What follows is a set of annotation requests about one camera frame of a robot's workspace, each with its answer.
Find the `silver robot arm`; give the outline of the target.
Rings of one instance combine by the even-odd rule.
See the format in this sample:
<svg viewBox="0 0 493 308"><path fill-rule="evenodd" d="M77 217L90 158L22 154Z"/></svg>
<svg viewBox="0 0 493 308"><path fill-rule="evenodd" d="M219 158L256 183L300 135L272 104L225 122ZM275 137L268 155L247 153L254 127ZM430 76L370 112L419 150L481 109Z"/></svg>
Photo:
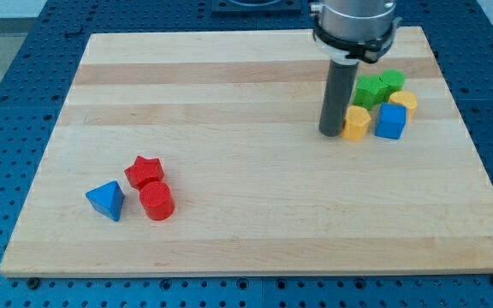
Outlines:
<svg viewBox="0 0 493 308"><path fill-rule="evenodd" d="M395 40L396 0L320 0L310 4L312 37L330 59L318 130L342 132L360 62L373 64Z"/></svg>

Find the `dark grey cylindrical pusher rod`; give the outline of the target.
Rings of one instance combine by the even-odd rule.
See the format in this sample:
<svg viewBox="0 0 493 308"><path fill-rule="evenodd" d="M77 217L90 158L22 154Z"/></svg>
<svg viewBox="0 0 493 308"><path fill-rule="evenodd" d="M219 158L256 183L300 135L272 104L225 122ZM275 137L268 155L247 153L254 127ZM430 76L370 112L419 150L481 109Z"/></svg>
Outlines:
<svg viewBox="0 0 493 308"><path fill-rule="evenodd" d="M358 66L358 63L343 65L330 61L318 125L319 132L325 136L335 137L342 131Z"/></svg>

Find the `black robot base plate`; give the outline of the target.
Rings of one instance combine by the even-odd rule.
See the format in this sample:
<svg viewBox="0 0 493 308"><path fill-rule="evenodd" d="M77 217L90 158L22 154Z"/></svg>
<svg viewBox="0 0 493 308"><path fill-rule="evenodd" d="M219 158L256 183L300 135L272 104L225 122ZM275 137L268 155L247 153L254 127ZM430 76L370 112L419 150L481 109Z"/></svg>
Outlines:
<svg viewBox="0 0 493 308"><path fill-rule="evenodd" d="M213 14L299 13L301 0L211 0Z"/></svg>

